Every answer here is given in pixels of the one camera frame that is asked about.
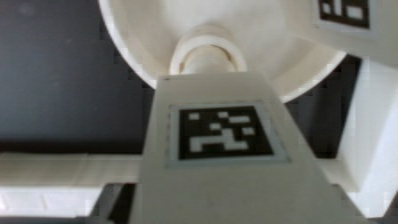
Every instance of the gray surface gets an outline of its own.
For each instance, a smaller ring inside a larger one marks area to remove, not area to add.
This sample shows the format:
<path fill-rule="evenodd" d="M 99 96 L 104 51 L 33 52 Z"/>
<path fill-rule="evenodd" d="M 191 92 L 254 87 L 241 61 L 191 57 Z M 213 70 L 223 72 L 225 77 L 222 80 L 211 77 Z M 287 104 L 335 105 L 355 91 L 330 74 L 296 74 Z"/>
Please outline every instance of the gray surface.
<path fill-rule="evenodd" d="M 95 1 L 0 0 L 0 30 L 1 144 L 138 146 L 151 92 L 113 52 Z"/>

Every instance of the white platform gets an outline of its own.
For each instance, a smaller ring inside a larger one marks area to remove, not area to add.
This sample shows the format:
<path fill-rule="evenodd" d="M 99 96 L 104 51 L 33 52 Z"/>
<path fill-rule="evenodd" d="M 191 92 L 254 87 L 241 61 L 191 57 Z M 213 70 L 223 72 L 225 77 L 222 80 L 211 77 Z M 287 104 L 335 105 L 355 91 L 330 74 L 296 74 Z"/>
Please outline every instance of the white platform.
<path fill-rule="evenodd" d="M 0 154 L 0 216 L 87 216 L 108 183 L 135 183 L 140 156 Z"/>

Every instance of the white column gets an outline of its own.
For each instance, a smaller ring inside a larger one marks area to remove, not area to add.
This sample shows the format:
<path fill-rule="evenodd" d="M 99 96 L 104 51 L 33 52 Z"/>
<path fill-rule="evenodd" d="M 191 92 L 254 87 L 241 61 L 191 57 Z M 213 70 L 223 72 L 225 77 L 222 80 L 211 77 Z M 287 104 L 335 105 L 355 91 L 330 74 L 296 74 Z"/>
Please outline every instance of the white column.
<path fill-rule="evenodd" d="M 335 160 L 341 167 L 319 164 L 364 216 L 382 217 L 398 190 L 398 70 L 371 61 L 364 61 L 357 80 Z"/>
<path fill-rule="evenodd" d="M 234 72 L 225 50 L 216 46 L 197 47 L 186 55 L 181 74 Z"/>

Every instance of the dark background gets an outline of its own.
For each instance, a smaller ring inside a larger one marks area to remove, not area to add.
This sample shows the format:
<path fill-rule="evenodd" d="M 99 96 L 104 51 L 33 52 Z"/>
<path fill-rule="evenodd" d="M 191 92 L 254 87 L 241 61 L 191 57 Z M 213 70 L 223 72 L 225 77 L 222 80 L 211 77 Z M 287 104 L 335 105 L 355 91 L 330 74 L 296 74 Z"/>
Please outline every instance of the dark background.
<path fill-rule="evenodd" d="M 348 56 L 286 104 L 319 158 L 337 153 L 358 66 Z M 0 0 L 0 152 L 140 154 L 152 94 L 115 50 L 97 2 Z M 390 208 L 380 223 L 396 223 L 392 217 Z"/>

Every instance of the black and white square pattern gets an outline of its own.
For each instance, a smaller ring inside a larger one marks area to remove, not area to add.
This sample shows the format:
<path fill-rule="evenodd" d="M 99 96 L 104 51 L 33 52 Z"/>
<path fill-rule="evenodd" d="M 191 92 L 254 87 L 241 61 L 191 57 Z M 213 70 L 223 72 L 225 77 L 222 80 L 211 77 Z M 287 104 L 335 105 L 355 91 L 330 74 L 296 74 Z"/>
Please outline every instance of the black and white square pattern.
<path fill-rule="evenodd" d="M 280 159 L 278 138 L 259 103 L 174 106 L 174 161 Z"/>
<path fill-rule="evenodd" d="M 369 0 L 318 0 L 319 19 L 369 29 Z"/>

